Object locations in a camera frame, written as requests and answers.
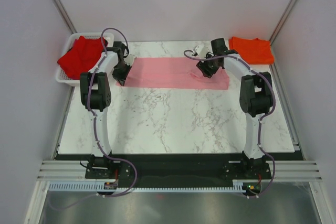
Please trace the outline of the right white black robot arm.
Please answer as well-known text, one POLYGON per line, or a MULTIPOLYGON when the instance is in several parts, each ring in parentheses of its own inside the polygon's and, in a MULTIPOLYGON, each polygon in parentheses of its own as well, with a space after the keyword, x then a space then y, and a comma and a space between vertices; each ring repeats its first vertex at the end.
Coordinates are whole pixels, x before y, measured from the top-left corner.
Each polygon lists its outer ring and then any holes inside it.
POLYGON ((246 142, 239 163, 225 167, 231 178, 270 179, 272 177, 266 152, 262 148, 262 124, 275 110, 275 94, 269 72, 257 72, 224 39, 211 41, 211 50, 196 46, 192 56, 199 57, 197 68, 211 78, 225 69, 240 81, 239 105, 246 117, 246 142))

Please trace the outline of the pink t shirt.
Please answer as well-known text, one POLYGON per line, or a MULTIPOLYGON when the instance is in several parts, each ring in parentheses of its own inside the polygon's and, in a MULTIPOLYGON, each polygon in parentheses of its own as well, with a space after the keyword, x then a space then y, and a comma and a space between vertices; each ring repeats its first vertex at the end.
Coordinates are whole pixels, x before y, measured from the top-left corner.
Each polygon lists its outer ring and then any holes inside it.
POLYGON ((227 90, 229 76, 219 69, 211 78, 204 77, 196 62, 187 58, 136 58, 125 87, 227 90))

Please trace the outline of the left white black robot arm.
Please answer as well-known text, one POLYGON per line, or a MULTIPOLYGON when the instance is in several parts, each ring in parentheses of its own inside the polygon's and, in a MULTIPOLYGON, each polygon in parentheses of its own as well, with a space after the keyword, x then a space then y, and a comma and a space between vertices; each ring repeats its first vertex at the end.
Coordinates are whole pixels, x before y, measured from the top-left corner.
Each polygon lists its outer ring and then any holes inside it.
POLYGON ((117 179, 120 161, 113 161, 108 140, 107 113, 112 95, 108 75, 124 86, 134 59, 128 56, 128 46, 115 41, 104 47, 101 58, 88 72, 80 74, 81 103, 89 112, 92 131, 92 148, 86 165, 86 179, 117 179))

